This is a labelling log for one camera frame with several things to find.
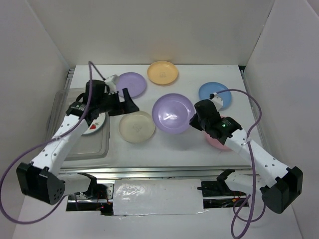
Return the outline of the watermelon pattern white plate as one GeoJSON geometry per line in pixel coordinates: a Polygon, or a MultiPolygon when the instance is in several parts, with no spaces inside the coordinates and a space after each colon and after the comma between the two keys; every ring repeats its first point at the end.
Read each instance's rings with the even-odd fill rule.
{"type": "Polygon", "coordinates": [[[98,118],[93,120],[89,128],[82,134],[82,136],[89,136],[101,130],[106,122],[107,116],[105,113],[99,114],[98,118]]]}

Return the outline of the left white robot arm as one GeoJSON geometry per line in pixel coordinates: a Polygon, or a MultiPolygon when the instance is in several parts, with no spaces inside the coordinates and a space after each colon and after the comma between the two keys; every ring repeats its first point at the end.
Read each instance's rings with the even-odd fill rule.
{"type": "Polygon", "coordinates": [[[85,92],[69,106],[61,126],[42,152],[28,164],[20,163],[17,167],[24,195],[54,205],[64,195],[81,193],[92,199],[98,194],[103,186],[90,174],[58,175],[72,147],[100,114],[112,117],[139,111],[127,88],[122,89],[122,94],[124,100],[120,101],[119,93],[111,91],[104,81],[87,82],[85,92]]]}

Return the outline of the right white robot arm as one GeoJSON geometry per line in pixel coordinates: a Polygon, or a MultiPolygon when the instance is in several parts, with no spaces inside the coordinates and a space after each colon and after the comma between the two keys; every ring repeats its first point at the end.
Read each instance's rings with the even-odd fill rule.
{"type": "Polygon", "coordinates": [[[252,177],[227,169],[217,177],[217,190],[222,195],[232,191],[256,192],[274,213],[281,214],[302,192],[303,172],[289,168],[255,141],[250,140],[242,126],[231,117],[222,118],[211,100],[195,105],[195,115],[189,124],[206,132],[245,159],[255,168],[259,178],[252,186],[252,177]]]}

